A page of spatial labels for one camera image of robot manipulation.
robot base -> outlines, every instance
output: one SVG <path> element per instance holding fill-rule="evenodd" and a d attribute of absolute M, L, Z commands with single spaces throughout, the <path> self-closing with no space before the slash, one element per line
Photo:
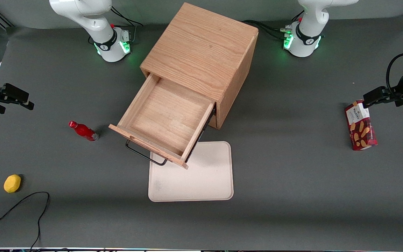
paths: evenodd
<path fill-rule="evenodd" d="M 118 62 L 125 55 L 130 53 L 130 35 L 127 30 L 122 30 L 119 27 L 115 27 L 114 31 L 117 33 L 117 41 L 111 46 L 109 51 L 99 50 L 96 45 L 97 53 L 106 62 Z"/>
<path fill-rule="evenodd" d="M 292 24 L 287 25 L 285 28 L 294 31 L 298 24 L 299 22 L 295 21 Z M 318 43 L 320 40 L 321 37 L 319 37 L 318 40 L 314 41 L 311 45 L 305 45 L 303 40 L 296 35 L 296 32 L 291 32 L 289 37 L 284 40 L 283 48 L 294 56 L 304 58 L 311 55 L 313 51 L 318 48 Z"/>

gray backdrop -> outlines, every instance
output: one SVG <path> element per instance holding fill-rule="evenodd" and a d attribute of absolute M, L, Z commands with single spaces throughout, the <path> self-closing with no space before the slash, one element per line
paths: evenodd
<path fill-rule="evenodd" d="M 296 0 L 113 0 L 113 6 L 129 19 L 144 24 L 167 24 L 183 2 L 237 20 L 291 19 L 302 10 Z M 389 18 L 403 14 L 403 0 L 360 0 L 354 5 L 328 10 L 331 19 Z M 48 0 L 0 0 L 0 12 L 17 26 L 39 29 L 79 27 L 57 15 Z M 110 22 L 125 24 L 113 13 L 105 16 Z"/>
<path fill-rule="evenodd" d="M 201 138 L 232 148 L 234 196 L 211 202 L 151 202 L 148 162 L 107 128 L 144 82 L 139 64 L 165 27 L 139 27 L 133 53 L 116 63 L 81 28 L 16 30 L 0 85 L 29 92 L 35 109 L 7 105 L 0 115 L 0 216 L 46 190 L 39 246 L 403 251 L 403 107 L 371 107 L 379 145 L 361 152 L 350 148 L 343 110 L 385 84 L 388 62 L 403 53 L 403 16 L 332 20 L 304 59 L 260 32 L 224 126 Z M 392 83 L 402 74 L 403 58 Z M 101 138 L 86 141 L 69 120 Z M 24 188 L 5 193 L 14 173 Z M 37 195 L 0 222 L 1 247 L 32 244 L 44 201 Z"/>

wood grain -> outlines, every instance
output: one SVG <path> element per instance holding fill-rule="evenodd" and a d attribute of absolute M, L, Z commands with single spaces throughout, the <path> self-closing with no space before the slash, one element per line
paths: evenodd
<path fill-rule="evenodd" d="M 172 154 L 169 150 L 165 150 L 161 146 L 157 146 L 153 142 L 150 142 L 139 135 L 136 135 L 132 132 L 128 132 L 127 129 L 125 129 L 121 126 L 116 127 L 113 124 L 110 124 L 108 127 L 110 129 L 116 131 L 117 133 L 123 135 L 125 138 L 131 140 L 132 142 L 136 143 L 137 145 L 139 145 L 147 150 L 150 150 L 151 152 L 154 152 L 154 153 L 162 156 L 163 158 L 165 158 L 175 164 L 178 164 L 179 166 L 182 166 L 185 169 L 188 168 L 188 165 L 184 161 L 182 161 L 179 156 Z"/>
<path fill-rule="evenodd" d="M 110 128 L 185 166 L 214 105 L 212 99 L 151 73 L 117 127 Z"/>
<path fill-rule="evenodd" d="M 224 97 L 222 97 L 222 99 L 217 103 L 217 129 L 220 129 L 225 122 L 225 118 L 227 117 L 228 112 L 231 109 L 231 106 L 240 91 L 240 88 L 242 88 L 243 82 L 245 82 L 245 79 L 248 76 L 248 72 L 251 66 L 251 60 L 253 59 L 254 47 L 256 46 L 256 41 L 257 34 L 251 41 L 249 48 L 247 49 L 247 53 L 243 56 L 243 59 L 240 62 L 240 66 L 231 79 L 231 84 L 228 86 Z"/>
<path fill-rule="evenodd" d="M 149 97 L 150 92 L 152 92 L 153 88 L 156 86 L 156 83 L 160 80 L 160 77 L 156 75 L 149 75 L 139 89 L 135 98 L 131 102 L 128 109 L 123 114 L 123 117 L 118 123 L 118 126 L 123 126 L 124 128 L 128 128 L 131 120 L 136 116 L 139 109 L 142 107 L 142 104 L 145 102 L 147 97 Z"/>
<path fill-rule="evenodd" d="M 198 136 L 200 135 L 200 133 L 203 130 L 203 127 L 206 124 L 206 121 L 209 120 L 211 114 L 212 114 L 212 110 L 214 108 L 215 102 L 211 101 L 211 103 L 208 106 L 208 109 L 205 111 L 205 114 L 203 115 L 203 117 L 200 120 L 200 123 L 198 124 L 197 128 L 195 129 L 195 133 L 192 135 L 192 138 L 189 140 L 189 143 L 187 144 L 186 149 L 184 150 L 184 153 L 181 155 L 181 159 L 182 160 L 186 160 L 187 157 L 190 154 L 190 151 L 192 150 L 192 148 L 194 147 L 194 145 L 197 144 L 197 139 Z"/>
<path fill-rule="evenodd" d="M 215 114 L 211 117 L 211 120 L 209 121 L 209 126 L 217 128 L 217 118 Z"/>
<path fill-rule="evenodd" d="M 218 101 L 256 34 L 255 27 L 184 3 L 141 70 Z"/>
<path fill-rule="evenodd" d="M 182 156 L 212 102 L 161 78 L 128 128 Z"/>

yellow sponge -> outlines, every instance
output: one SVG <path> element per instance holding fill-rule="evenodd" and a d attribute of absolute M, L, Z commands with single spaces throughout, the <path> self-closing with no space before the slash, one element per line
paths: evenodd
<path fill-rule="evenodd" d="M 13 174 L 7 177 L 6 181 L 4 182 L 4 190 L 7 193 L 14 193 L 18 188 L 20 188 L 21 184 L 21 177 Z"/>

black cable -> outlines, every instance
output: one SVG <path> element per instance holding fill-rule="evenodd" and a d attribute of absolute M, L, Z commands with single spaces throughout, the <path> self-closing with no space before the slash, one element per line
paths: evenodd
<path fill-rule="evenodd" d="M 94 44 L 94 40 L 93 40 L 93 42 L 91 42 L 90 41 L 91 39 L 92 39 L 91 36 L 88 36 L 88 44 L 90 44 L 90 45 Z"/>
<path fill-rule="evenodd" d="M 298 16 L 300 16 L 302 13 L 304 13 L 304 10 L 302 12 L 298 13 L 298 15 L 294 16 L 291 20 L 295 21 L 298 18 Z"/>
<path fill-rule="evenodd" d="M 392 94 L 395 96 L 395 99 L 397 99 L 397 100 L 399 100 L 399 98 L 398 98 L 397 94 L 395 94 L 395 93 L 393 92 L 393 90 L 392 90 L 392 88 L 391 88 L 391 85 L 390 85 L 390 71 L 391 71 L 391 67 L 393 66 L 393 63 L 394 63 L 397 59 L 399 59 L 400 57 L 402 57 L 402 56 L 403 56 L 403 53 L 401 53 L 401 54 L 395 56 L 395 57 L 390 61 L 390 63 L 388 64 L 388 67 L 387 67 L 387 75 L 385 76 L 385 80 L 386 80 L 386 82 L 387 82 L 387 88 L 388 88 L 388 90 L 390 91 L 390 93 L 392 93 Z"/>
<path fill-rule="evenodd" d="M 261 23 L 259 21 L 254 21 L 254 20 L 244 20 L 242 21 L 243 23 L 250 23 L 256 25 L 258 28 L 261 28 L 264 32 L 266 32 L 268 35 L 277 38 L 277 39 L 283 39 L 282 37 L 278 37 L 277 35 L 272 34 L 271 32 L 280 32 L 279 29 L 275 29 L 273 27 L 270 27 L 264 23 Z"/>
<path fill-rule="evenodd" d="M 37 239 L 35 239 L 35 242 L 32 243 L 32 246 L 30 246 L 30 250 L 32 250 L 32 248 L 34 247 L 35 243 L 37 243 L 38 239 L 40 239 L 40 219 L 41 217 L 43 217 L 43 214 L 46 212 L 46 209 L 49 206 L 49 199 L 51 198 L 51 195 L 47 192 L 47 191 L 37 191 L 37 192 L 33 192 L 31 194 L 29 194 L 28 196 L 25 196 L 22 200 L 18 201 L 18 203 L 16 203 L 13 207 L 11 207 L 11 209 L 9 209 L 1 218 L 0 220 L 4 219 L 4 217 L 6 217 L 6 215 L 8 215 L 15 207 L 17 207 L 19 204 L 21 204 L 21 202 L 23 202 L 25 199 L 29 198 L 30 196 L 37 194 L 37 193 L 46 193 L 48 195 L 48 198 L 46 199 L 46 204 L 44 206 L 43 212 L 41 213 L 40 217 L 38 217 L 38 221 L 37 221 L 37 225 L 38 225 L 38 234 L 37 234 Z"/>
<path fill-rule="evenodd" d="M 265 28 L 267 28 L 267 29 L 269 29 L 269 30 L 275 30 L 275 31 L 279 31 L 279 29 L 275 29 L 275 28 L 270 27 L 270 26 L 268 26 L 268 25 L 266 25 L 266 24 L 264 24 L 264 23 L 261 23 L 261 22 L 259 22 L 259 21 L 254 21 L 254 20 L 244 20 L 244 21 L 242 21 L 242 22 L 243 22 L 243 23 L 252 23 L 252 24 L 256 24 L 256 25 L 258 25 L 258 26 L 265 27 Z"/>
<path fill-rule="evenodd" d="M 123 19 L 125 19 L 126 21 L 128 21 L 132 26 L 134 26 L 134 24 L 133 24 L 129 19 L 127 19 L 125 16 L 122 16 L 122 14 L 115 12 L 113 9 L 111 9 L 111 11 L 112 11 L 113 13 L 115 13 L 117 16 L 120 16 L 121 18 L 123 18 Z"/>
<path fill-rule="evenodd" d="M 118 15 L 118 16 L 120 16 L 121 18 L 123 18 L 123 19 L 125 19 L 125 20 L 127 20 L 131 25 L 133 25 L 134 26 L 134 24 L 132 24 L 132 22 L 133 23 L 136 23 L 136 24 L 139 24 L 139 25 L 141 25 L 142 27 L 144 26 L 143 24 L 141 24 L 140 22 L 137 22 L 137 21 L 134 21 L 134 20 L 131 20 L 131 19 L 128 19 L 128 18 L 126 18 L 125 16 L 123 16 L 116 8 L 114 8 L 113 6 L 112 6 L 112 9 L 111 9 L 112 11 L 113 11 L 113 13 L 115 13 L 116 15 Z"/>

